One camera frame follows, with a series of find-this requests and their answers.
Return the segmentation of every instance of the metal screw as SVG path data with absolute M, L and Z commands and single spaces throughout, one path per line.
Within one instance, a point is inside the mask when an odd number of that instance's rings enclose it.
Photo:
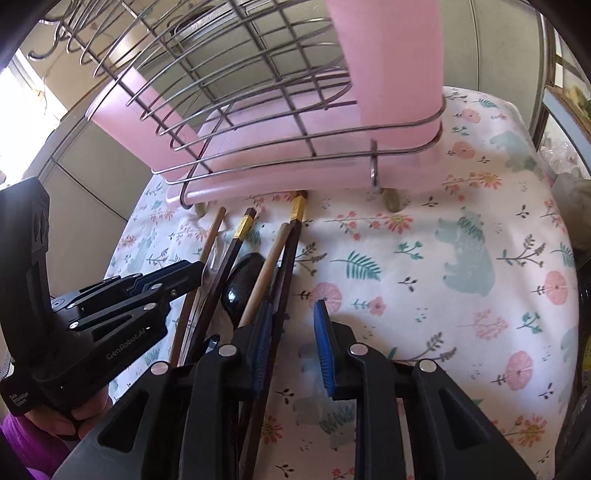
M 425 373 L 432 374 L 437 370 L 437 364 L 433 360 L 421 360 L 418 367 Z
M 222 345 L 219 350 L 217 351 L 221 356 L 234 356 L 238 349 L 233 346 L 231 343 L 227 343 L 226 345 Z
M 168 363 L 156 362 L 154 365 L 150 367 L 150 371 L 154 375 L 164 375 L 168 371 Z
M 354 343 L 349 347 L 349 352 L 351 352 L 353 355 L 364 356 L 367 352 L 369 352 L 369 348 L 367 345 L 362 343 Z

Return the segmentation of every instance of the human hand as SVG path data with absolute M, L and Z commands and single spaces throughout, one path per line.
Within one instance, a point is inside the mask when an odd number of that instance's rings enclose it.
M 72 410 L 72 416 L 76 420 L 84 420 L 78 428 L 78 437 L 83 439 L 112 406 L 113 402 L 109 396 L 109 388 L 105 387 L 84 405 Z M 54 437 L 76 434 L 76 427 L 74 427 L 72 421 L 47 405 L 32 409 L 30 412 L 25 413 L 25 417 L 39 429 Z

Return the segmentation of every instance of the chopstick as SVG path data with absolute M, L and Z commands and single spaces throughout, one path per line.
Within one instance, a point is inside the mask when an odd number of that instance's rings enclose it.
M 207 298 L 205 299 L 205 303 L 203 304 L 203 308 L 201 309 L 199 317 L 197 318 L 195 330 L 191 335 L 189 348 L 187 350 L 187 355 L 183 364 L 192 364 L 199 360 L 199 356 L 202 351 L 202 345 L 205 340 L 205 335 L 207 334 L 207 329 L 209 328 L 213 314 L 217 308 L 217 303 L 222 296 L 224 286 L 226 285 L 226 281 L 228 280 L 230 272 L 232 271 L 232 266 L 234 265 L 236 257 L 240 252 L 240 248 L 252 227 L 255 216 L 256 210 L 254 208 L 249 208 L 244 213 L 240 224 L 236 228 L 234 238 L 232 239 L 232 242 L 230 243 L 230 246 L 224 255 L 222 264 L 217 271 L 216 278 L 213 280 L 212 286 L 207 294 Z
M 281 251 L 283 250 L 285 242 L 287 242 L 287 237 L 289 236 L 290 231 L 291 225 L 289 223 L 281 224 L 281 227 L 277 232 L 275 242 L 271 247 L 271 251 L 267 255 L 265 263 L 262 265 L 261 272 L 256 279 L 251 296 L 248 297 L 248 302 L 246 302 L 246 307 L 244 308 L 244 312 L 240 318 L 240 323 L 238 323 L 238 328 L 250 325 L 254 319 L 258 307 L 261 305 L 262 299 L 265 296 L 265 291 L 267 290 L 267 287 L 273 278 L 275 265 L 279 260 L 279 256 L 281 255 Z
M 207 238 L 203 244 L 201 254 L 199 255 L 199 261 L 204 265 L 207 263 L 207 259 L 209 258 L 209 254 L 212 251 L 213 244 L 217 238 L 217 233 L 225 216 L 226 209 L 224 207 L 220 207 L 216 213 L 211 227 L 209 228 Z M 191 311 L 193 310 L 193 304 L 195 303 L 195 297 L 197 296 L 197 291 L 199 288 L 200 287 L 195 288 L 194 290 L 187 293 L 183 302 L 181 313 L 178 316 L 177 330 L 174 332 L 173 347 L 170 352 L 170 364 L 173 367 L 176 367 L 178 364 L 178 358 L 181 354 L 185 332 L 187 331 L 187 324 L 189 322 L 189 317 L 191 315 Z
M 245 461 L 243 463 L 244 470 L 241 475 L 242 480 L 252 480 L 256 464 L 256 456 L 258 454 L 259 441 L 261 438 L 262 424 L 265 418 L 265 409 L 267 407 L 267 399 L 269 396 L 269 388 L 271 386 L 271 378 L 273 376 L 273 367 L 275 364 L 275 356 L 279 347 L 279 341 L 283 331 L 283 321 L 285 319 L 285 311 L 287 309 L 287 302 L 289 299 L 291 278 L 293 276 L 293 268 L 296 263 L 296 254 L 298 243 L 300 241 L 300 234 L 302 229 L 302 220 L 307 203 L 307 192 L 299 192 L 294 200 L 294 207 L 291 214 L 291 232 L 285 243 L 285 250 L 281 259 L 281 266 L 277 277 L 273 283 L 271 298 L 274 306 L 273 326 L 271 333 L 271 344 L 269 346 L 269 354 L 267 359 L 267 370 L 265 371 L 265 381 L 261 396 L 257 398 L 252 405 L 252 408 L 247 408 L 245 414 L 249 414 L 250 421 L 245 421 L 242 418 L 239 421 L 239 426 L 242 424 L 251 425 L 248 443 L 245 449 Z M 244 431 L 238 432 L 238 451 L 244 451 L 243 439 L 246 436 L 246 428 Z

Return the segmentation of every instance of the window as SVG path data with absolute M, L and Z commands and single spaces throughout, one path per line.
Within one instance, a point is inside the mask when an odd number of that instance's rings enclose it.
M 66 109 L 19 51 L 0 73 L 0 189 L 23 174 Z

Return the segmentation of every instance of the floral tablecloth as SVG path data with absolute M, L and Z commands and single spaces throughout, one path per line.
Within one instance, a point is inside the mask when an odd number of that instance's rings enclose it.
M 322 386 L 312 327 L 317 299 L 389 358 L 437 360 L 537 477 L 553 476 L 577 356 L 569 238 L 515 108 L 478 92 L 446 88 L 445 95 L 442 141 L 451 162 L 441 188 L 404 196 L 397 214 L 367 192 L 310 192 L 258 480 L 353 479 L 354 403 L 331 401 Z M 154 177 L 107 276 L 198 259 L 217 208 L 199 219 L 168 210 L 164 194 Z M 258 215 L 241 255 L 265 254 L 292 199 L 276 193 L 223 202 L 228 215 L 216 260 L 250 206 Z M 167 337 L 111 384 L 113 397 L 168 359 L 182 301 L 173 303 Z M 216 316 L 229 335 L 221 308 Z

